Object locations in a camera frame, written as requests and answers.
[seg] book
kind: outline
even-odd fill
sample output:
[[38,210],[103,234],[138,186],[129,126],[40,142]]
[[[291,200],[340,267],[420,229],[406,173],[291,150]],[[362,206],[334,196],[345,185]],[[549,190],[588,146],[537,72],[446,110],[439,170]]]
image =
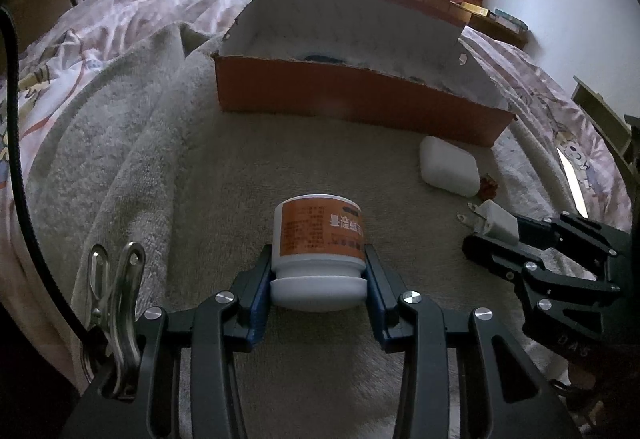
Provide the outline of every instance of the book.
[[500,25],[504,25],[509,31],[513,31],[516,34],[520,34],[520,31],[521,31],[520,26],[514,24],[511,20],[507,20],[504,16],[496,16],[495,21]]
[[496,9],[495,13],[497,16],[501,16],[502,18],[507,19],[512,24],[517,25],[521,31],[529,30],[529,27],[527,27],[527,24],[525,24],[522,20],[516,18],[515,16],[511,16],[510,14],[505,13],[504,11],[500,11],[499,9]]
[[471,11],[472,13],[479,14],[480,16],[488,16],[489,10],[484,7],[480,7],[479,5],[470,4],[469,2],[462,2],[460,4],[467,11]]

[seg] black cable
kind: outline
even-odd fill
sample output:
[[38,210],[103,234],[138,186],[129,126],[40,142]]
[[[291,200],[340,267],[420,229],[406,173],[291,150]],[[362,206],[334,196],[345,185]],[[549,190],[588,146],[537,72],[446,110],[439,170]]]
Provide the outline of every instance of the black cable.
[[9,138],[9,170],[11,186],[14,193],[15,213],[18,216],[20,231],[33,262],[47,293],[53,300],[66,323],[82,342],[82,345],[93,349],[95,340],[90,338],[73,309],[66,302],[60,288],[53,279],[49,267],[44,260],[38,239],[36,238],[24,193],[22,166],[20,164],[20,131],[18,129],[18,38],[15,33],[14,20],[11,13],[0,5],[0,32],[4,38],[6,52],[6,129]]

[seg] small orange object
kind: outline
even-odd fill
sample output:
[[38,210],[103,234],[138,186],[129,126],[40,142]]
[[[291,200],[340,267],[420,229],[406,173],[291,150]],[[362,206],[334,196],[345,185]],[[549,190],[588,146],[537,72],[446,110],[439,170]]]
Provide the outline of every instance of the small orange object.
[[498,193],[498,183],[489,174],[485,174],[480,178],[480,190],[478,198],[484,202],[485,200],[495,199]]

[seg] white plastic jar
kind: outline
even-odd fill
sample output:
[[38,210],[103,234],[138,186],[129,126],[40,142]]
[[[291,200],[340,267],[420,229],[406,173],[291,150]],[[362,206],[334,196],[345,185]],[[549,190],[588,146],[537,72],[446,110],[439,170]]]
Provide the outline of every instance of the white plastic jar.
[[367,297],[361,278],[364,222],[352,200],[327,194],[281,202],[273,217],[271,301],[301,311],[337,311]]

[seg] open box lid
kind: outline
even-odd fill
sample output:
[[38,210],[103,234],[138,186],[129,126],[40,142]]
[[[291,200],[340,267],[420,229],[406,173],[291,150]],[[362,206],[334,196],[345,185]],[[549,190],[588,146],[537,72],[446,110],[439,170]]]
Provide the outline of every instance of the open box lid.
[[491,146],[514,115],[458,41],[463,28],[415,0],[253,0],[215,56],[220,105]]

